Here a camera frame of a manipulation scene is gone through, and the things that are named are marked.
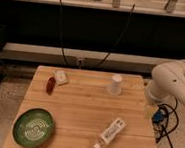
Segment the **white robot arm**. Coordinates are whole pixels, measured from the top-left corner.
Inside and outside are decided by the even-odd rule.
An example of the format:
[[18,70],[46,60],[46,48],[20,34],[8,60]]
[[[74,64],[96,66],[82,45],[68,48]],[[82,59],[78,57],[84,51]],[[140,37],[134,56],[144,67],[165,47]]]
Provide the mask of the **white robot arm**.
[[163,103],[173,96],[185,106],[185,60],[161,63],[152,69],[145,96],[150,103]]

